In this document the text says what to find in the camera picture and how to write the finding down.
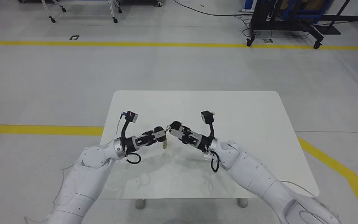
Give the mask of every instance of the yellow stripe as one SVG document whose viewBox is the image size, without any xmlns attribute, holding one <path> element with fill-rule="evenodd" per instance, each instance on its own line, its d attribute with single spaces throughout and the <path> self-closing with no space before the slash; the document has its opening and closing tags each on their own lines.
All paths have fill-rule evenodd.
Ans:
<svg viewBox="0 0 358 224">
<path fill-rule="evenodd" d="M 351 186 L 354 194 L 356 195 L 356 198 L 358 199 L 358 177 L 353 171 L 348 169 L 345 165 L 337 162 L 329 155 L 320 151 L 318 148 L 312 146 L 310 143 L 306 142 L 302 138 L 298 137 L 298 141 L 300 142 L 301 148 L 303 150 L 305 150 L 306 152 L 317 158 L 319 161 L 344 176 L 347 179 L 349 185 Z"/>
<path fill-rule="evenodd" d="M 121 47 L 184 47 L 184 48 L 248 48 L 231 43 L 157 43 L 157 42 L 80 42 L 80 41 L 0 41 L 0 45 L 33 46 L 121 46 Z M 311 45 L 253 44 L 250 48 L 313 50 Z M 321 46 L 321 50 L 358 50 L 358 46 Z"/>
<path fill-rule="evenodd" d="M 103 127 L 0 125 L 0 134 L 55 134 L 63 136 L 101 136 Z"/>
<path fill-rule="evenodd" d="M 39 126 L 39 125 L 0 125 L 0 134 L 48 134 L 64 136 L 101 136 L 103 127 L 82 126 Z M 344 176 L 358 199 L 358 177 L 343 164 L 329 157 L 318 148 L 298 137 L 301 148 Z"/>
</svg>

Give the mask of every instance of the power cord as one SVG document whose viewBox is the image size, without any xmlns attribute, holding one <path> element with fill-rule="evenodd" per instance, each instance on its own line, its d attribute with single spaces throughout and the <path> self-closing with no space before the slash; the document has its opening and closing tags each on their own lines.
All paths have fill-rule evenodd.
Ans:
<svg viewBox="0 0 358 224">
<path fill-rule="evenodd" d="M 339 222 L 340 224 L 342 224 L 342 222 L 341 222 L 341 220 L 338 218 L 338 216 L 335 215 L 335 213 L 332 212 L 327 205 L 325 205 L 324 203 L 320 202 L 320 201 L 318 200 L 318 198 L 317 198 L 316 196 L 314 196 L 311 192 L 309 192 L 306 188 L 304 188 L 304 187 L 302 187 L 302 186 L 300 186 L 300 185 L 298 185 L 298 184 L 296 184 L 296 183 L 294 183 L 294 182 L 287 181 L 287 180 L 281 180 L 281 182 L 282 182 L 282 183 L 290 183 L 290 184 L 293 184 L 293 185 L 295 185 L 295 186 L 298 186 L 299 188 L 303 189 L 304 191 L 306 191 L 307 193 L 309 193 L 310 195 L 312 195 L 312 197 L 313 197 L 314 200 L 316 200 L 320 205 L 322 205 L 325 209 L 327 209 L 329 212 L 331 212 L 332 215 L 338 220 L 338 222 Z M 309 214 L 311 214 L 312 216 L 314 216 L 315 218 L 318 217 L 318 218 L 320 218 L 322 221 L 324 221 L 324 219 L 323 219 L 321 216 L 317 215 L 317 214 L 314 213 L 314 212 L 310 212 L 310 211 L 307 211 L 307 210 L 301 210 L 301 211 L 299 212 L 299 216 L 301 217 L 301 219 L 302 219 L 306 224 L 310 224 L 310 223 L 307 222 L 307 221 L 302 217 L 302 213 L 309 213 Z"/>
<path fill-rule="evenodd" d="M 358 21 L 345 21 L 345 22 L 335 22 L 335 24 L 346 24 L 346 23 L 349 23 L 349 22 L 358 22 Z M 329 25 L 331 23 L 328 23 L 328 24 L 318 24 L 318 25 L 315 25 L 315 26 L 325 26 L 325 25 Z"/>
<path fill-rule="evenodd" d="M 65 181 L 65 170 L 70 169 L 72 166 L 74 166 L 74 164 L 71 165 L 71 166 L 69 166 L 69 167 L 60 169 L 60 170 L 62 171 L 61 187 L 60 187 L 59 191 L 57 192 L 57 195 L 56 195 L 55 199 L 52 201 L 53 207 L 52 207 L 52 210 L 51 210 L 50 214 L 52 214 L 52 213 L 54 212 L 55 207 L 56 207 L 55 201 L 57 200 L 57 198 L 58 198 L 58 196 L 60 195 L 60 192 L 61 192 L 61 190 L 62 190 L 63 182 Z M 43 220 L 43 221 L 32 220 L 32 219 L 28 218 L 27 216 L 24 216 L 23 218 L 24 218 L 26 224 L 29 224 L 29 221 L 30 221 L 30 222 L 35 222 L 35 223 L 43 223 L 43 222 L 46 222 L 46 221 L 50 218 L 50 216 L 48 215 L 47 218 L 46 218 L 45 220 Z"/>
<path fill-rule="evenodd" d="M 214 152 L 214 151 L 210 151 L 210 152 L 213 153 L 216 156 L 216 159 L 218 160 L 217 163 L 216 163 L 216 168 L 214 168 L 214 165 L 213 165 L 214 158 L 211 159 L 211 169 L 213 170 L 213 172 L 218 172 L 219 165 L 220 165 L 220 157 L 216 152 Z"/>
<path fill-rule="evenodd" d="M 298 31 L 297 31 L 297 35 L 292 35 L 293 38 L 301 38 L 301 39 L 306 39 L 309 36 L 309 33 L 305 34 L 305 35 L 299 35 Z"/>
<path fill-rule="evenodd" d="M 196 10 L 196 9 L 194 9 L 194 8 L 191 8 L 191 7 L 189 7 L 189 6 L 185 6 L 184 4 L 179 3 L 179 2 L 177 2 L 176 0 L 173 0 L 173 1 L 175 1 L 176 3 L 178 3 L 179 5 L 181 5 L 181 6 L 185 7 L 185 8 L 188 8 L 188 9 L 190 9 L 190 10 L 194 10 L 195 12 L 199 12 L 199 13 L 202 13 L 202 14 L 205 14 L 205 15 L 209 15 L 209 16 L 241 16 L 241 15 L 250 15 L 250 16 L 252 16 L 252 14 L 247 14 L 247 13 L 227 14 L 227 15 L 211 14 L 211 13 L 201 12 L 201 11 Z"/>
</svg>

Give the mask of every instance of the metal frame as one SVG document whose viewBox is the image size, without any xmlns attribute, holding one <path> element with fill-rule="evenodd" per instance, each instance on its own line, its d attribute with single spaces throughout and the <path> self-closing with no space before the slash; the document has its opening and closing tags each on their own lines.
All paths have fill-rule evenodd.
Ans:
<svg viewBox="0 0 358 224">
<path fill-rule="evenodd" d="M 55 23 L 56 20 L 55 20 L 54 18 L 52 18 L 51 14 L 50 14 L 50 12 L 49 12 L 47 6 L 46 6 L 45 0 L 41 0 L 41 1 L 42 1 L 43 5 L 44 5 L 44 8 L 45 8 L 45 11 L 46 11 L 47 15 L 48 15 L 49 18 L 51 19 L 51 22 Z M 52 1 L 53 1 L 55 4 L 57 4 L 57 5 L 61 8 L 61 10 L 62 10 L 63 12 L 66 12 L 66 9 L 65 9 L 57 0 L 52 0 Z M 108 1 L 109 6 L 110 6 L 110 11 L 111 11 L 111 16 L 112 16 L 113 22 L 116 24 L 116 23 L 118 23 L 118 20 L 115 18 L 114 13 L 113 13 L 112 1 L 114 1 L 114 4 L 115 4 L 115 6 L 118 8 L 118 12 L 119 12 L 119 13 L 122 13 L 122 10 L 120 9 L 119 4 L 116 2 L 116 0 L 107 0 L 107 1 Z"/>
<path fill-rule="evenodd" d="M 315 28 L 311 27 L 312 24 L 306 23 L 305 21 L 300 21 L 296 17 L 302 0 L 297 0 L 288 20 L 276 21 L 282 3 L 283 0 L 279 0 L 277 2 L 270 21 L 267 21 L 267 15 L 271 11 L 271 2 L 268 0 L 257 1 L 255 11 L 249 24 L 250 39 L 246 39 L 246 45 L 251 46 L 255 40 L 254 30 L 286 30 L 309 32 L 316 39 L 316 42 L 313 46 L 314 49 L 318 49 L 321 46 L 321 41 L 323 40 L 322 34 L 320 34 Z"/>
</svg>

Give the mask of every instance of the robot forearm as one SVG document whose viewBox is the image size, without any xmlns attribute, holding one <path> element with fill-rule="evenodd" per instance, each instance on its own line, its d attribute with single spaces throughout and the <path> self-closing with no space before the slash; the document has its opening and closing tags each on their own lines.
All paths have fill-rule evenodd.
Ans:
<svg viewBox="0 0 358 224">
<path fill-rule="evenodd" d="M 123 113 L 126 124 L 122 137 L 112 140 L 105 146 L 85 148 L 69 175 L 63 182 L 58 201 L 50 215 L 50 224 L 80 224 L 104 188 L 107 178 L 116 160 L 122 160 L 134 154 L 143 146 L 166 140 L 162 127 L 143 133 L 141 136 L 125 137 L 125 129 L 129 122 L 135 122 L 137 115 L 128 111 Z"/>
<path fill-rule="evenodd" d="M 204 111 L 202 119 L 210 125 L 210 135 L 202 136 L 173 122 L 168 126 L 171 134 L 183 143 L 202 150 L 209 156 L 213 168 L 214 155 L 220 166 L 241 187 L 263 199 L 277 214 L 282 224 L 328 223 L 338 224 L 338 218 L 314 198 L 298 194 L 284 185 L 267 169 L 259 159 L 250 155 L 235 142 L 221 142 L 214 137 L 213 113 Z"/>
</svg>

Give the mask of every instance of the black cable on floor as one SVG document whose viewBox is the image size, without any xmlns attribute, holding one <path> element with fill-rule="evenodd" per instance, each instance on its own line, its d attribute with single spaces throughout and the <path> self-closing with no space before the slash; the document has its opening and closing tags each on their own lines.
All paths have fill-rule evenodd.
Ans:
<svg viewBox="0 0 358 224">
<path fill-rule="evenodd" d="M 335 24 L 346 24 L 346 23 L 349 23 L 349 22 L 358 22 L 358 21 L 345 21 L 345 22 L 335 22 Z M 318 25 L 315 25 L 315 26 L 325 26 L 325 25 L 329 25 L 331 23 L 328 23 L 328 24 L 318 24 Z"/>
<path fill-rule="evenodd" d="M 252 14 L 247 14 L 247 13 L 242 13 L 242 14 L 228 14 L 228 15 L 211 14 L 211 13 L 201 12 L 201 11 L 196 10 L 196 9 L 194 9 L 194 8 L 190 8 L 189 6 L 185 6 L 184 4 L 179 3 L 179 2 L 177 2 L 176 0 L 173 0 L 173 1 L 175 1 L 176 3 L 178 3 L 179 5 L 181 5 L 181 6 L 185 7 L 185 8 L 188 8 L 188 9 L 190 9 L 190 10 L 194 10 L 195 12 L 200 12 L 200 13 L 202 13 L 202 14 L 209 15 L 209 16 L 242 16 L 242 15 L 250 15 L 250 16 L 252 16 Z"/>
</svg>

